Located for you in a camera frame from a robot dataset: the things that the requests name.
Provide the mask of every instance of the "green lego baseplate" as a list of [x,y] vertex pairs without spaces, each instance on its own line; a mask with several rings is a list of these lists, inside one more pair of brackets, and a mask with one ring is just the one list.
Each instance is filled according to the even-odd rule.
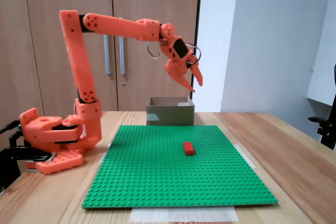
[[[192,142],[194,156],[184,153]],[[84,208],[238,206],[277,203],[217,126],[123,125]]]

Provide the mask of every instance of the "white wall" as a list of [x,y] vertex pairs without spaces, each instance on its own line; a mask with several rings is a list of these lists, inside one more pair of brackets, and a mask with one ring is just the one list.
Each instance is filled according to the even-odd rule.
[[203,86],[195,79],[193,102],[198,112],[219,112],[236,0],[201,0],[197,46]]
[[308,97],[332,105],[336,93],[336,0],[329,0]]
[[318,138],[306,98],[328,0],[236,0],[222,111],[269,112]]

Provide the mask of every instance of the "white paper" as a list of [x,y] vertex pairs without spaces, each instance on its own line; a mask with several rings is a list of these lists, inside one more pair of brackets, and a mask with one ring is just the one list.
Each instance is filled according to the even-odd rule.
[[252,168],[252,169],[257,169],[257,166],[255,166],[252,161],[246,156],[246,154],[243,152],[243,150],[239,147],[238,144],[234,144],[233,145],[237,151],[240,153],[240,155],[245,159],[245,161],[248,163],[248,165]]
[[130,222],[239,221],[235,207],[133,208]]
[[[111,146],[111,143],[109,143],[109,145],[107,146],[107,150],[109,150],[110,146]],[[103,155],[101,156],[101,158],[100,158],[100,160],[99,160],[99,162],[98,162],[99,164],[102,164],[102,163],[103,163],[104,158],[105,158],[105,156],[106,156],[106,153],[107,153],[107,152],[104,152]]]

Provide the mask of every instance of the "red lego brick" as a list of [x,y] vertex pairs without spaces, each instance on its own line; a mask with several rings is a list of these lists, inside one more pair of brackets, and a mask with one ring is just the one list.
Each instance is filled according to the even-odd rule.
[[184,152],[187,156],[195,155],[195,150],[191,142],[183,142]]

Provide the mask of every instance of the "black chair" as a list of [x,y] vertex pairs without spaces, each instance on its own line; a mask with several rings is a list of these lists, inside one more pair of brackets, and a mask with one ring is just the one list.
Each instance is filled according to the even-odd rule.
[[[336,65],[334,67],[334,78],[336,85]],[[334,149],[336,143],[336,95],[327,120],[316,116],[312,116],[308,120],[320,124],[317,133],[322,135],[321,144]]]

